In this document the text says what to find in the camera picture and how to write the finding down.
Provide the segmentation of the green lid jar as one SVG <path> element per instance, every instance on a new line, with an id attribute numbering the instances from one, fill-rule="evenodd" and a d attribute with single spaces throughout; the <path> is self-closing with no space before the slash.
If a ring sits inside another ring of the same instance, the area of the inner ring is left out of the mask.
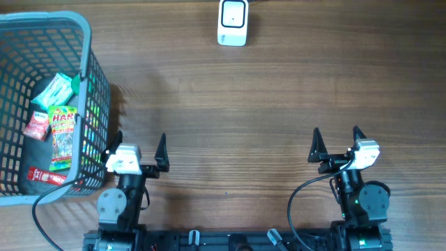
<path id="1" fill-rule="evenodd" d="M 72 78 L 71 89 L 72 89 L 73 93 L 76 95 L 79 95 L 79 92 L 80 92 L 80 82 L 81 82 L 81 80 L 80 80 L 79 75 L 76 75 Z"/>

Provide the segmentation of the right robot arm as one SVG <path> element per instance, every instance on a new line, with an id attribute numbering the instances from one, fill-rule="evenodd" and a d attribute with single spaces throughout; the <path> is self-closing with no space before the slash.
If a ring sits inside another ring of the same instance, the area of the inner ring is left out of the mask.
<path id="1" fill-rule="evenodd" d="M 353 146 L 342 154 L 329 154 L 318 128 L 314 129 L 308 162 L 329 174 L 330 188 L 340 205 L 343 220 L 330 225 L 329 250 L 392 250 L 392 237 L 381 225 L 387 221 L 390 188 L 380 181 L 363 181 L 361 171 L 374 165 L 378 143 L 353 128 Z"/>

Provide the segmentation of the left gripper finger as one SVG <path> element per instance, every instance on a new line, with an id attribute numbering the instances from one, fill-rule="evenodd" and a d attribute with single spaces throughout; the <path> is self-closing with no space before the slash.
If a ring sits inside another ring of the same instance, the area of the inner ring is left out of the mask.
<path id="1" fill-rule="evenodd" d="M 119 145 L 123 142 L 123 133 L 119 130 L 111 143 L 104 150 L 104 155 L 115 154 Z"/>
<path id="2" fill-rule="evenodd" d="M 162 133 L 161 135 L 154 159 L 158 165 L 169 165 L 169 158 L 167 153 L 167 138 L 165 133 Z"/>

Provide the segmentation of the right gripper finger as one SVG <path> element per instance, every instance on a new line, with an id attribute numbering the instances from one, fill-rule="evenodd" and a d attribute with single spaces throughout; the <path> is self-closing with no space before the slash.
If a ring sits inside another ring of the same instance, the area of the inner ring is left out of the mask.
<path id="1" fill-rule="evenodd" d="M 307 162 L 323 162 L 328 159 L 328 151 L 325 147 L 319 128 L 314 128 L 312 146 L 307 158 Z"/>
<path id="2" fill-rule="evenodd" d="M 359 128 L 359 126 L 355 125 L 353 127 L 353 141 L 357 141 L 359 139 L 366 139 L 367 136 L 361 131 L 361 129 Z"/>

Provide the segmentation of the green Haribo gummy bag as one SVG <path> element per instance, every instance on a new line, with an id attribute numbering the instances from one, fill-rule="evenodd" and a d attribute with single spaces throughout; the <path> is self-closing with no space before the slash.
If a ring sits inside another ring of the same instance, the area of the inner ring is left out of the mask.
<path id="1" fill-rule="evenodd" d="M 71 168 L 72 145 L 75 129 L 76 107 L 49 107 L 49 125 L 52 133 L 52 172 Z"/>

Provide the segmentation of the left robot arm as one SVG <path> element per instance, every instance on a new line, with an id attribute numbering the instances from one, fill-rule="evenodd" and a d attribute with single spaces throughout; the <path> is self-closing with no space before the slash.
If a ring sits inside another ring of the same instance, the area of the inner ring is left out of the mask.
<path id="1" fill-rule="evenodd" d="M 148 207 L 148 178 L 158 179 L 170 168 L 167 138 L 161 135 L 155 152 L 154 165 L 141 163 L 141 150 L 136 144 L 124 144 L 119 131 L 112 143 L 101 153 L 107 172 L 118 176 L 118 185 L 102 192 L 97 200 L 98 230 L 84 236 L 83 250 L 143 250 L 146 226 L 139 223 L 139 215 Z"/>

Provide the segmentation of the small red snack packet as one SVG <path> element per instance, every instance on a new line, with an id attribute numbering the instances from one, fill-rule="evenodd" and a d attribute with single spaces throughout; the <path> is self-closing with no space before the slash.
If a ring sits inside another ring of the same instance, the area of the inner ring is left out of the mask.
<path id="1" fill-rule="evenodd" d="M 27 137 L 45 141 L 49 132 L 49 116 L 46 113 L 34 112 L 26 125 L 23 134 Z"/>

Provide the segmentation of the red coffee stick sachet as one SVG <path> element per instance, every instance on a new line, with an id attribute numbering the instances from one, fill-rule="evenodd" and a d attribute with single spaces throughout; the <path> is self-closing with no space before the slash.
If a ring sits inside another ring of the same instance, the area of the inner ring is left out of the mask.
<path id="1" fill-rule="evenodd" d="M 26 177 L 30 181 L 40 181 L 51 185 L 62 185 L 67 179 L 67 176 L 62 174 L 41 170 L 36 167 L 30 167 Z"/>

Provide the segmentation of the teal tissue packet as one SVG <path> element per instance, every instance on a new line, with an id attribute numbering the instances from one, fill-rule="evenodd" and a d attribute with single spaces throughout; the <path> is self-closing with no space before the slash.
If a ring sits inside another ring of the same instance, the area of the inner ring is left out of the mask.
<path id="1" fill-rule="evenodd" d="M 71 82 L 71 77 L 63 73 L 57 73 L 31 103 L 38 105 L 45 111 L 48 111 L 51 106 L 64 106 L 74 94 Z"/>

